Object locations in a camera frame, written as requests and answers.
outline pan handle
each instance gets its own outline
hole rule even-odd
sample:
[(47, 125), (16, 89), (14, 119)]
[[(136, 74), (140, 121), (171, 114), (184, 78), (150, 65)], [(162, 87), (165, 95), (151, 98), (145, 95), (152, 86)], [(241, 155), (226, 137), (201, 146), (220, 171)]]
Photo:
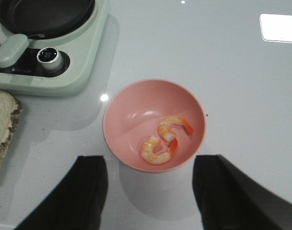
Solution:
[(24, 34), (14, 34), (0, 47), (0, 68), (9, 67), (17, 62), (29, 45)]

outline bread crust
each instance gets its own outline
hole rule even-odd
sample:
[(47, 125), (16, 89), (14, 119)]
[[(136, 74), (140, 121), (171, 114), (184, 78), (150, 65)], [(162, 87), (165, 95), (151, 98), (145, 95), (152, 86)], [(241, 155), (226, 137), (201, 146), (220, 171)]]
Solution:
[(22, 112), (22, 103), (17, 98), (13, 97), (12, 95), (10, 95), (7, 92), (0, 91), (0, 93), (7, 95), (10, 99), (12, 99), (14, 101), (12, 112), (9, 114), (9, 117), (8, 117), (9, 118), (9, 125), (7, 127), (7, 130), (5, 130), (5, 138), (0, 143), (0, 167), (1, 167), (2, 160), (4, 159), (4, 157), (7, 153), (12, 136), (13, 136), (15, 129), (19, 123), (19, 115)]

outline frying pan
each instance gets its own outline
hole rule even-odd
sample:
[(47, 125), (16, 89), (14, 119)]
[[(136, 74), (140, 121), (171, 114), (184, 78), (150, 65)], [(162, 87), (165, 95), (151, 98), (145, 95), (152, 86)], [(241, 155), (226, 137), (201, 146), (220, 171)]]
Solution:
[(91, 15), (95, 0), (0, 0), (0, 23), (32, 39), (48, 39), (74, 31)]

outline electric stove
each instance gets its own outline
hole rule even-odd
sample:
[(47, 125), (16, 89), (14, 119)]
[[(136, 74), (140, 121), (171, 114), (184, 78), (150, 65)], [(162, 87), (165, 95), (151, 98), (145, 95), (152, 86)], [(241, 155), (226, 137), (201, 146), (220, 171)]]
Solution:
[[(108, 8), (108, 0), (96, 0), (91, 16), (75, 31), (51, 39), (30, 36), (19, 59), (0, 67), (0, 90), (42, 96), (81, 90), (90, 76)], [(0, 46), (16, 35), (0, 24)]]

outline bowl rim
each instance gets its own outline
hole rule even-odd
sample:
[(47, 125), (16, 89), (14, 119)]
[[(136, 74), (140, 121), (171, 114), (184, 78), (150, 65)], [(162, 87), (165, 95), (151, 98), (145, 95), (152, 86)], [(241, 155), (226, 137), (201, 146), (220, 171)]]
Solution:
[[(123, 91), (127, 90), (128, 88), (130, 88), (131, 86), (133, 85), (136, 85), (136, 84), (139, 84), (139, 83), (142, 83), (142, 82), (146, 82), (146, 81), (163, 81), (163, 82), (167, 82), (167, 83), (171, 83), (171, 84), (174, 84), (182, 89), (184, 89), (187, 93), (189, 93), (193, 98), (194, 100), (197, 102), (197, 104), (199, 105), (200, 109), (201, 109), (201, 112), (202, 112), (202, 117), (203, 117), (203, 121), (204, 121), (204, 130), (203, 130), (203, 134), (202, 134), (202, 139), (200, 141), (200, 144), (199, 146), (197, 147), (196, 151), (187, 159), (185, 160), (184, 162), (182, 162), (181, 164), (177, 164), (176, 166), (174, 167), (171, 167), (171, 168), (168, 168), (168, 169), (155, 169), (155, 170), (148, 170), (148, 169), (144, 169), (144, 168), (141, 168), (141, 167), (137, 167), (137, 166), (134, 166), (134, 165), (131, 165), (131, 164), (128, 164), (126, 162), (124, 162), (122, 159), (120, 159), (113, 151), (112, 151), (112, 148), (111, 148), (111, 143), (109, 142), (109, 140), (106, 138), (106, 115), (108, 113), (108, 110), (110, 108), (110, 106), (112, 105), (112, 102), (114, 101), (114, 99), (119, 95), (121, 94)], [(104, 137), (104, 140), (110, 150), (110, 152), (123, 164), (127, 165), (128, 167), (130, 168), (133, 168), (135, 170), (138, 170), (138, 171), (141, 171), (141, 172), (144, 172), (144, 173), (165, 173), (165, 172), (169, 172), (169, 171), (172, 171), (172, 170), (175, 170), (175, 169), (178, 169), (180, 168), (181, 166), (183, 166), (184, 164), (186, 164), (187, 162), (189, 162), (193, 157), (195, 157), (197, 155), (197, 152), (200, 150), (201, 146), (203, 145), (204, 141), (205, 141), (205, 137), (206, 137), (206, 131), (207, 131), (207, 119), (206, 119), (206, 113), (204, 111), (204, 108), (201, 104), (201, 102), (197, 99), (197, 97), (190, 91), (188, 90), (186, 87), (180, 85), (179, 83), (176, 83), (174, 81), (171, 81), (171, 80), (166, 80), (166, 79), (159, 79), (159, 78), (150, 78), (150, 79), (143, 79), (143, 80), (137, 80), (137, 81), (134, 81), (128, 85), (126, 85), (125, 87), (121, 88), (112, 98), (111, 100), (109, 101), (108, 105), (106, 106), (105, 108), (105, 111), (104, 111), (104, 114), (103, 114), (103, 119), (102, 119), (102, 131), (103, 131), (103, 137)]]

